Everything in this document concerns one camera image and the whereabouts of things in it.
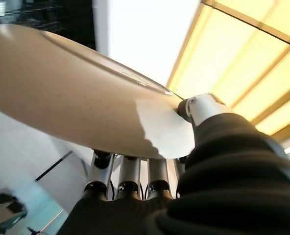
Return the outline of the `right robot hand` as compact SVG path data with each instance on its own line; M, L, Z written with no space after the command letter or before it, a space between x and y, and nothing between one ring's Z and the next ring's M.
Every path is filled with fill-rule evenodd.
M195 147L180 176L177 199L164 183L141 201L135 187L106 201L89 184L61 235L290 235L290 160L280 144L211 94L183 100Z

